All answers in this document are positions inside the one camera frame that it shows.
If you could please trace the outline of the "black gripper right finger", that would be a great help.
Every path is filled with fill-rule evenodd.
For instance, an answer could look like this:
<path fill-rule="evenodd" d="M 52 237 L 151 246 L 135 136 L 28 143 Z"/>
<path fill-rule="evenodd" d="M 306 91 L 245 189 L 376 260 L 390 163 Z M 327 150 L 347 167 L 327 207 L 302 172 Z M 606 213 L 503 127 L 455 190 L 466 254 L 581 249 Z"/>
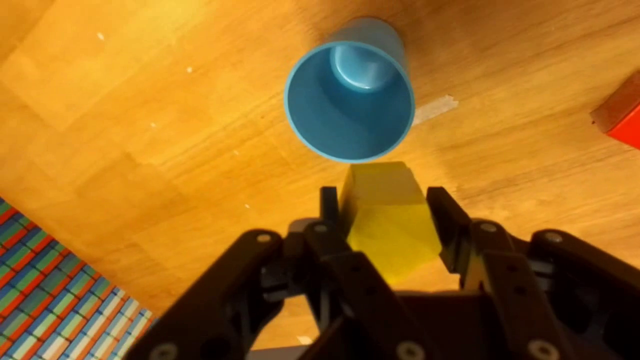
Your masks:
<path fill-rule="evenodd" d="M 448 272 L 494 309 L 509 350 L 530 360 L 640 360 L 640 271 L 565 231 L 513 237 L 427 190 Z"/>

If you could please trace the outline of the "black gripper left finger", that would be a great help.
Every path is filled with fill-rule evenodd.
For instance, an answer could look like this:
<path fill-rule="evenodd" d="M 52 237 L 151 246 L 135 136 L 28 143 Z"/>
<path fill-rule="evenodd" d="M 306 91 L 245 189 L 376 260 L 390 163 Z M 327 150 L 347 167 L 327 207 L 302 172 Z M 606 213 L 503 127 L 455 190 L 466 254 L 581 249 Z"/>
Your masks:
<path fill-rule="evenodd" d="M 343 237 L 339 195 L 280 237 L 249 231 L 135 342 L 124 360 L 245 360 L 285 302 L 309 301 L 320 339 L 306 354 L 398 354 L 407 315 L 373 262 Z"/>

